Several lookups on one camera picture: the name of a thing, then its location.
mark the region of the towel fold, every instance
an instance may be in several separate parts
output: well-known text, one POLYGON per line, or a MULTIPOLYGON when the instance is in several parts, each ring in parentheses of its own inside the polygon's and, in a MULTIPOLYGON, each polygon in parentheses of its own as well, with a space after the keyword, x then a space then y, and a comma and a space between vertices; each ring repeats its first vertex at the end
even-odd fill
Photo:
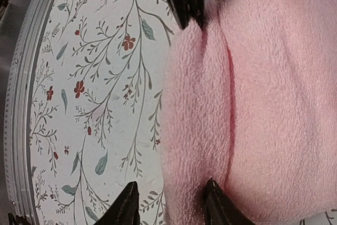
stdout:
POLYGON ((213 177, 257 224, 337 207, 337 0, 206 2, 163 93, 169 225, 204 224, 213 177))

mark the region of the white patterned surface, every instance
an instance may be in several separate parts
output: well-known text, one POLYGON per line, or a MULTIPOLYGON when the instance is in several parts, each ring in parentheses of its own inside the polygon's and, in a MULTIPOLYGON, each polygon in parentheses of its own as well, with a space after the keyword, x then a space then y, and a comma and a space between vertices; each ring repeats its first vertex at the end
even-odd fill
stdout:
MULTIPOLYGON (((30 122, 41 224, 93 224, 132 180, 142 224, 165 223, 157 151, 173 23, 165 0, 55 0, 30 122)), ((334 216, 301 225, 331 225, 334 216)))

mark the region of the metal rim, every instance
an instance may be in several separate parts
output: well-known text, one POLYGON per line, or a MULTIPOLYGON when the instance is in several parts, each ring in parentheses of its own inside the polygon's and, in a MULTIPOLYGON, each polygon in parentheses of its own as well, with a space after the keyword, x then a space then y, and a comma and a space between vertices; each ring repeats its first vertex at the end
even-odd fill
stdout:
POLYGON ((29 121, 34 73, 46 26, 54 0, 32 0, 26 12, 16 43, 8 79, 4 149, 8 197, 17 215, 39 224, 32 182, 29 121))

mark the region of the pink towel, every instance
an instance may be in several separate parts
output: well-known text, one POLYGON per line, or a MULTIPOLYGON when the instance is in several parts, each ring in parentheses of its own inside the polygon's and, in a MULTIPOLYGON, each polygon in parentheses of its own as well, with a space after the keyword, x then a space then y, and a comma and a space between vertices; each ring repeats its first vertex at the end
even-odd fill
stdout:
POLYGON ((166 71, 168 224, 204 224, 210 177, 257 224, 337 207, 337 0, 209 1, 206 17, 166 71))

